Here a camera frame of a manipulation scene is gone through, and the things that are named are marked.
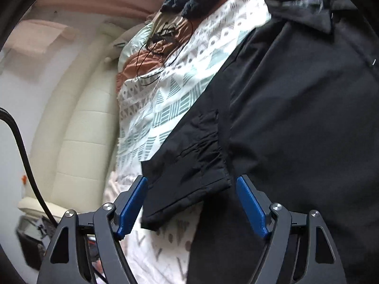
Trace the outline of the black large shirt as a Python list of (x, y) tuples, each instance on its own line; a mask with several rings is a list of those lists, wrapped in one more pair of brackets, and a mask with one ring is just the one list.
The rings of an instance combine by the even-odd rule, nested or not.
[(188, 283), (247, 283), (264, 243), (236, 195), (247, 175), (320, 211), (348, 283), (378, 282), (378, 36), (350, 0), (265, 0), (251, 31), (155, 155), (141, 225), (202, 203)]

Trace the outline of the white nightstand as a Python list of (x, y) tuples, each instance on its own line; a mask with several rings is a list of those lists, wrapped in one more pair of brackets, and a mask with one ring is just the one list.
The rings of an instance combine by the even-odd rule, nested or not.
[(36, 271), (40, 270), (45, 252), (55, 231), (55, 226), (44, 216), (33, 219), (22, 215), (19, 218), (15, 232), (29, 267)]

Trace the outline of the cream padded headboard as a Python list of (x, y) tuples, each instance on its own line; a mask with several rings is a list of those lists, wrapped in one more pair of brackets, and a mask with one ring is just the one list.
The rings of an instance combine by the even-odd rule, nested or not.
[(100, 24), (94, 40), (62, 75), (44, 109), (30, 151), (39, 191), (56, 219), (96, 210), (115, 162), (119, 117), (114, 45), (142, 28)]

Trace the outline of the patterned white geometric bedspread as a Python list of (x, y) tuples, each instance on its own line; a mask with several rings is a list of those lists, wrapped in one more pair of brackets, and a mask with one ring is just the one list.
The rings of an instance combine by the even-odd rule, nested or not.
[[(127, 191), (235, 47), (270, 19), (265, 0), (225, 0), (199, 24), (164, 67), (123, 82), (119, 139), (107, 175), (104, 202)], [(121, 243), (138, 283), (185, 283), (190, 246), (199, 221), (196, 204), (157, 232), (135, 223)]]

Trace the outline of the light green pillow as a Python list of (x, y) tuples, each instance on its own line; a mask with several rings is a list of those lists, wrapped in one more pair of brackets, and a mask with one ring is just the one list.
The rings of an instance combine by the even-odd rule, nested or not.
[(153, 22), (144, 25), (126, 44), (119, 55), (117, 69), (122, 72), (125, 62), (146, 44), (153, 30)]

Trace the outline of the orange brown duvet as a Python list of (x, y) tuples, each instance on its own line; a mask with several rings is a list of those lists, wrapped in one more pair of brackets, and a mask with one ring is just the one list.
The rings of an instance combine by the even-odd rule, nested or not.
[(203, 21), (188, 20), (179, 15), (158, 13), (153, 19), (153, 30), (146, 44), (133, 54), (116, 76), (116, 91), (119, 92), (126, 80), (146, 76), (149, 72), (169, 64), (168, 59), (183, 47)]

